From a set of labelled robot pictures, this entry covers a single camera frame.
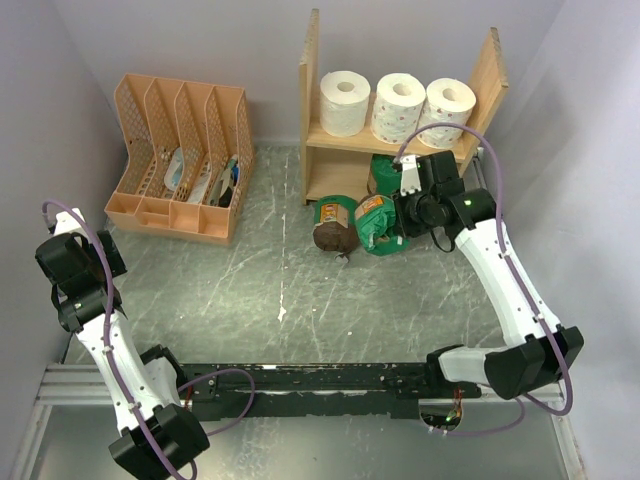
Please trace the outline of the green roll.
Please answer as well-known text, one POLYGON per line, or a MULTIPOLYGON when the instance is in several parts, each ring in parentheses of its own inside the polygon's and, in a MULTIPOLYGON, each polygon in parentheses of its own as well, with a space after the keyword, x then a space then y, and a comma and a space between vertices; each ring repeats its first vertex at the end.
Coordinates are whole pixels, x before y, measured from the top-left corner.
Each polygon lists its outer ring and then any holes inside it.
POLYGON ((384 195, 365 197, 354 212, 356 232, 364 249, 375 256, 388 256, 406 250, 409 240, 395 232, 396 211, 384 195))
POLYGON ((400 189, 402 174, 394 169, 393 160, 394 157, 389 155, 372 156, 367 181, 369 194, 391 196, 400 189))

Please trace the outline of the brown roll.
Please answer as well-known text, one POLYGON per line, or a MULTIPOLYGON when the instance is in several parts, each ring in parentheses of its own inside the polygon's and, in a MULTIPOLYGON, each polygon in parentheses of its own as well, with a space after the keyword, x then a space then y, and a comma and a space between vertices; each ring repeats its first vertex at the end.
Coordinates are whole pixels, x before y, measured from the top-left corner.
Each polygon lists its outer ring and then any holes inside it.
POLYGON ((329 195, 319 199, 314 207, 314 244, 322 251, 333 252, 334 259, 344 264, 360 245, 354 220, 357 206, 351 197, 329 195))

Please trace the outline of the white roll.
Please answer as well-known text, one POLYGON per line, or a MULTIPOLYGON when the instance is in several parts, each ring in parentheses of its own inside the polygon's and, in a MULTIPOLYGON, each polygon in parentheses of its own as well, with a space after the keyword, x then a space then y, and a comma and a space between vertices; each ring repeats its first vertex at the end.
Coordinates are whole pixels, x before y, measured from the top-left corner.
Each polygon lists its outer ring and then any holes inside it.
MULTIPOLYGON (((476 104, 476 96, 469 86, 453 78, 440 78, 426 88, 418 127, 433 123, 465 125, 476 104)), ((426 146, 451 149, 463 131, 453 127, 437 127, 425 130, 418 139, 426 146)))
POLYGON ((371 87, 368 80, 352 71, 327 73, 320 81, 322 128, 334 137, 351 137, 365 126, 371 87))
POLYGON ((371 131, 378 140, 402 144, 416 128, 426 99, 422 83, 408 73, 383 76, 376 87, 371 131))

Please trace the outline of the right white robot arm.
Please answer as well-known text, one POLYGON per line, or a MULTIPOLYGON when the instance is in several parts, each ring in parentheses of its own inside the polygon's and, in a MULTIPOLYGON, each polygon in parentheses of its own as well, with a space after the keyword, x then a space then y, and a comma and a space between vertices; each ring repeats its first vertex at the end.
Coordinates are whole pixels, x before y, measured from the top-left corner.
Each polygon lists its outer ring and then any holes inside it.
POLYGON ((424 374, 426 390, 443 398, 469 382, 512 399, 562 379, 584 346, 583 335, 564 327, 536 291, 496 216, 492 194, 466 188, 450 151, 404 156, 392 167, 401 175, 392 195, 396 231, 414 238, 443 229, 480 279, 504 340, 500 348, 436 351, 431 358, 437 365, 424 374))

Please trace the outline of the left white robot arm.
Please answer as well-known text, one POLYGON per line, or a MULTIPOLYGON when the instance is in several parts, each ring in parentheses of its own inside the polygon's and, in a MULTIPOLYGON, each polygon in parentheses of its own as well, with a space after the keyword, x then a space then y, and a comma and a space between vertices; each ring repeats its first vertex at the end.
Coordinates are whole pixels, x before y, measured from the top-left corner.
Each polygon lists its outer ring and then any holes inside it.
POLYGON ((108 284, 125 263, 108 231, 97 237, 103 256, 73 232, 46 240, 35 259, 52 285, 59 323, 91 355, 114 404, 120 436, 109 447, 112 458, 137 479, 168 479, 194 466, 210 443, 180 404, 187 375, 175 357, 161 345, 137 351, 120 293, 108 284))

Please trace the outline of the wooden two-tier shelf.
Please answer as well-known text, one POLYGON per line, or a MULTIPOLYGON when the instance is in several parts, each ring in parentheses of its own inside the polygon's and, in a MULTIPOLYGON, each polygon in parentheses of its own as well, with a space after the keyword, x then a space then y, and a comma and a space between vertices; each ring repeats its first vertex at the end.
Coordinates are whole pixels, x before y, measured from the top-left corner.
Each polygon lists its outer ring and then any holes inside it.
MULTIPOLYGON (((378 140, 365 128, 351 137, 328 134, 319 121, 318 52, 320 13, 311 10, 304 47, 298 65, 300 99, 301 201, 308 204, 328 195, 346 195, 356 200, 367 194, 370 161, 374 154, 391 155, 392 144, 378 140)), ((472 70, 468 85, 477 104, 467 126, 484 134, 491 125, 509 88, 499 30, 489 29, 472 70)))

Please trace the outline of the stationery in organizer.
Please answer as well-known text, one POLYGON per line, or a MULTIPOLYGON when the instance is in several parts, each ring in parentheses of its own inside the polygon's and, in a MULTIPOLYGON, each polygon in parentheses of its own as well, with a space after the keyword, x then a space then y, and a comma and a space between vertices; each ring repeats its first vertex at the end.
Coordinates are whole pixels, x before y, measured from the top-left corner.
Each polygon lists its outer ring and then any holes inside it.
MULTIPOLYGON (((164 198, 171 199, 176 192, 181 180, 184 167, 184 156, 180 147, 176 148, 171 156, 167 171, 164 175, 165 192, 164 198)), ((231 204, 234 189, 239 180, 238 156, 233 155, 217 176, 213 187, 206 193, 212 177, 212 167, 209 160, 206 160, 200 173, 197 175, 194 186, 186 200, 187 203, 203 203, 209 206, 228 208, 231 204)))

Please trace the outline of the orange plastic file organizer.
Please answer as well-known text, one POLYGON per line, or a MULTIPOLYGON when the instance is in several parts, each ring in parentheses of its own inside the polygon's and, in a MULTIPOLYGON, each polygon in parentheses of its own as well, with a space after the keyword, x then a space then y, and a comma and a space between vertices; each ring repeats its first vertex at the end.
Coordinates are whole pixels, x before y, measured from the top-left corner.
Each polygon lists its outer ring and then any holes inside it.
POLYGON ((105 211, 120 229, 228 245, 242 212, 255 164, 243 88, 127 74, 114 100, 128 163, 105 211), (184 156, 179 186, 163 197, 164 175, 176 148, 184 156), (209 193, 229 159, 239 180, 228 208, 186 200, 203 163, 210 161, 209 193))

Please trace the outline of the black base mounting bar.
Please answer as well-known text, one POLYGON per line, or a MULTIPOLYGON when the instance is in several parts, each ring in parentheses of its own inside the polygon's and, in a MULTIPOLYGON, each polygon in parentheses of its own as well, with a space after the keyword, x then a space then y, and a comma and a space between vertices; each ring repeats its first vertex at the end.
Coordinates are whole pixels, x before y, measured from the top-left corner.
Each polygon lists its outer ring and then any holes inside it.
POLYGON ((426 362, 320 364, 184 364, 180 393, 201 421, 251 417, 383 415, 418 419, 457 394, 478 399, 473 383, 441 379, 426 362))

